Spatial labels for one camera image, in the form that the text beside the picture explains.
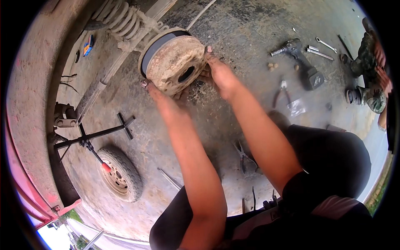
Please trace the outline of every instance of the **shock absorber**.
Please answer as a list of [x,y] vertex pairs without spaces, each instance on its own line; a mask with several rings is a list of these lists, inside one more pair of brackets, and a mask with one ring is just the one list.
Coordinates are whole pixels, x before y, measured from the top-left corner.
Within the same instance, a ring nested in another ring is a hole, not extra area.
[[[92,20],[102,21],[103,24],[109,24],[108,28],[113,35],[123,40],[129,40],[135,36],[143,25],[144,13],[129,6],[124,0],[105,0],[104,3],[93,14]],[[157,22],[157,33],[159,30],[167,30],[168,26],[162,26],[162,22]]]

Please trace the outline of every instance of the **tire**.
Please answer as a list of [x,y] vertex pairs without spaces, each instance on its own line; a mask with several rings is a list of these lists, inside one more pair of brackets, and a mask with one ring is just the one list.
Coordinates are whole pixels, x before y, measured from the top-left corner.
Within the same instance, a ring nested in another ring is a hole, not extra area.
[[102,147],[97,154],[111,168],[109,173],[99,168],[108,190],[125,202],[136,202],[142,195],[143,184],[129,158],[119,148],[113,146]]
[[102,21],[89,20],[84,30],[99,30],[105,26],[106,24],[103,24]]

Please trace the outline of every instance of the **leg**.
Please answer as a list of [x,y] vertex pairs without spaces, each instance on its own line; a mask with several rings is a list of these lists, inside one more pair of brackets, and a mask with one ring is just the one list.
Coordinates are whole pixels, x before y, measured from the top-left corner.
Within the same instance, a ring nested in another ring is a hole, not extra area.
[[151,249],[178,249],[192,218],[186,189],[182,187],[150,230]]
[[343,197],[357,198],[371,173],[370,156],[353,133],[291,125],[284,131],[303,169]]

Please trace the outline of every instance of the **rusty brake drum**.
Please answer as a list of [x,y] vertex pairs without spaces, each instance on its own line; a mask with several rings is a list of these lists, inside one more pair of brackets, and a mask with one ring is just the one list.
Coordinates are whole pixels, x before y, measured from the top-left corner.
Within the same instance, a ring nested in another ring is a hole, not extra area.
[[138,70],[166,95],[191,84],[204,69],[204,46],[188,31],[172,28],[155,36],[144,48]]

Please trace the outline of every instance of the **cable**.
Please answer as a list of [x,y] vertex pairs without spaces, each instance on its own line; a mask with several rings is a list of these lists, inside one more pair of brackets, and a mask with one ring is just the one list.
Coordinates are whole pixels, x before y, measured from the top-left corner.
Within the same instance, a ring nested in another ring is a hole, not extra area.
[[216,0],[212,0],[211,2],[209,2],[207,4],[207,6],[204,7],[204,9],[202,11],[200,11],[200,13],[192,20],[192,22],[189,24],[189,26],[186,28],[186,30],[189,30],[194,23],[197,21],[197,19],[199,19],[199,17],[215,2]]

